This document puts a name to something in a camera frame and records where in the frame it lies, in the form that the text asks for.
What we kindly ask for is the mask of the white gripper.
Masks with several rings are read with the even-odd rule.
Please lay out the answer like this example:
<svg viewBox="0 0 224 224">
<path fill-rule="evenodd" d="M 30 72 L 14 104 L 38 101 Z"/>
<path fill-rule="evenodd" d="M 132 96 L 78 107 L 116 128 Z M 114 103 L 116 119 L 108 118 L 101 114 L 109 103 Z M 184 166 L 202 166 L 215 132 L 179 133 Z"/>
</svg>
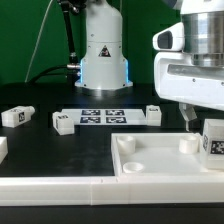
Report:
<svg viewBox="0 0 224 224">
<path fill-rule="evenodd" d="M 224 111 L 223 67 L 193 66 L 189 55 L 160 52 L 154 60 L 154 83 L 160 98 L 181 102 L 187 131 L 197 118 L 193 105 Z"/>
</svg>

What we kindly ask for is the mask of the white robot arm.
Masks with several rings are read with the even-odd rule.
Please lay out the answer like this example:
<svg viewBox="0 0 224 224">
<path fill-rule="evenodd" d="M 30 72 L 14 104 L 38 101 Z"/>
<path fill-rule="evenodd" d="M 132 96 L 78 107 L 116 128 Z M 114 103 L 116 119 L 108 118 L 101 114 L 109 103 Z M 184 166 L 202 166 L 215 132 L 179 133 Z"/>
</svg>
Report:
<svg viewBox="0 0 224 224">
<path fill-rule="evenodd" d="M 224 111 L 224 0 L 163 0 L 181 21 L 155 34 L 154 83 L 185 120 L 202 106 Z M 122 16 L 107 0 L 87 0 L 86 54 L 76 85 L 94 95 L 132 85 L 122 54 Z"/>
</svg>

